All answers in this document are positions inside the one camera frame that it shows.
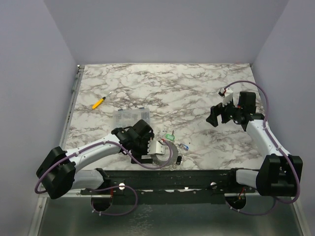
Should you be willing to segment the green key tag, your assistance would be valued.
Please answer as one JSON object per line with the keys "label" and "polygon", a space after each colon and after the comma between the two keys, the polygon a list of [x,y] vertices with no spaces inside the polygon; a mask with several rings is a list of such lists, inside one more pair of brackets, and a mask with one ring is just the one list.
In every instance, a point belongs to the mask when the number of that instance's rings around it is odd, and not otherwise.
{"label": "green key tag", "polygon": [[166,133],[165,138],[171,142],[175,141],[174,130],[170,134]]}

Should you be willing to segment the large metal key ring disc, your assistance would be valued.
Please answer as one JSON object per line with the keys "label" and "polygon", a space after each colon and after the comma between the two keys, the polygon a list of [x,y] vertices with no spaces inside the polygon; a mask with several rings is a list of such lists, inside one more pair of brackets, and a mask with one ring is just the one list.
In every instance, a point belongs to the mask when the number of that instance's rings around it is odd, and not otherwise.
{"label": "large metal key ring disc", "polygon": [[165,146],[165,155],[150,155],[153,163],[160,168],[175,165],[179,156],[177,147],[170,141],[161,140],[160,142]]}

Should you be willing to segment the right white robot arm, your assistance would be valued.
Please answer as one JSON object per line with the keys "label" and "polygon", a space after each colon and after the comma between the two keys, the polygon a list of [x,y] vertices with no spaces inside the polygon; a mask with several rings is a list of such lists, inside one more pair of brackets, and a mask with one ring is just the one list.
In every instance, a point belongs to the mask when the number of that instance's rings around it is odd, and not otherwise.
{"label": "right white robot arm", "polygon": [[256,112],[256,94],[240,92],[238,105],[234,105],[232,90],[222,89],[219,95],[223,101],[211,107],[206,121],[216,127],[218,117],[221,117],[222,123],[233,121],[240,125],[264,157],[259,170],[236,169],[235,175],[226,180],[227,189],[238,192],[246,185],[256,189],[262,196],[295,197],[303,161],[277,143],[273,133],[268,130],[264,115]]}

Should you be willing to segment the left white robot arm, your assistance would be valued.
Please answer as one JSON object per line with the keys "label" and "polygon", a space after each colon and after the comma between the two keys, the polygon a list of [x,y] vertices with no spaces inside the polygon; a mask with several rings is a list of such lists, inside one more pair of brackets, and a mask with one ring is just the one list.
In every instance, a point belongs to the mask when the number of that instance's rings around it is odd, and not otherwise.
{"label": "left white robot arm", "polygon": [[110,134],[88,145],[69,150],[55,147],[50,150],[36,171],[36,176],[51,199],[57,199],[71,189],[92,188],[103,194],[108,190],[109,182],[104,175],[93,170],[80,175],[86,166],[110,155],[125,152],[135,156],[138,162],[148,153],[148,144],[154,138],[153,129],[144,120],[134,126],[114,128]]}

